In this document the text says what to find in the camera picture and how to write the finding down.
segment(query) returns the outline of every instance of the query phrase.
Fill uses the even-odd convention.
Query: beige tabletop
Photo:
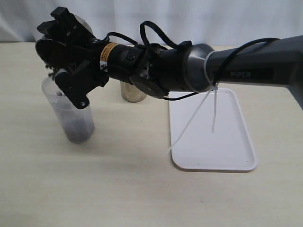
[[[34,44],[0,44],[0,227],[303,225],[303,111],[281,87],[236,92],[258,156],[249,173],[182,172],[168,103],[131,104],[113,79],[91,92],[96,130],[67,141],[41,91]]]

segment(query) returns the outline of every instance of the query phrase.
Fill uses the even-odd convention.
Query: white plastic tray
[[[171,92],[169,97],[187,93]],[[177,140],[189,118],[206,94],[169,102],[171,143]],[[230,89],[217,91],[214,133],[214,92],[210,93],[195,118],[172,148],[174,163],[184,170],[249,171],[257,166],[252,145],[236,94]]]

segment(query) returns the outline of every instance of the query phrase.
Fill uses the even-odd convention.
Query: white backdrop
[[[137,41],[151,20],[176,43],[241,45],[261,37],[303,35],[303,0],[0,0],[0,41],[33,42],[36,27],[67,7],[103,38],[117,31]],[[151,42],[160,42],[152,32]]]

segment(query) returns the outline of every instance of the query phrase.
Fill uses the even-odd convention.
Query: yellow label
[[[102,52],[101,52],[100,61],[107,62],[110,52],[111,52],[111,51],[113,50],[113,48],[114,48],[115,46],[117,46],[117,45],[119,45],[119,44],[116,44],[116,43],[109,43],[109,44],[107,44],[107,45],[103,48],[103,50],[102,50]]]

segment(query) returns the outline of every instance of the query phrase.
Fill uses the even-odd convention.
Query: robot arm
[[[170,91],[205,92],[210,81],[303,87],[303,36],[260,40],[241,52],[214,52],[206,44],[191,41],[177,45],[150,21],[140,26],[141,45],[119,33],[97,39],[67,8],[58,7],[51,16],[55,20],[37,28],[44,37],[36,42],[36,51],[56,72],[53,79],[58,87],[79,109],[89,105],[87,93],[105,86],[109,78],[133,84],[159,99]],[[172,49],[150,44],[145,26]],[[110,42],[111,35],[134,46]]]

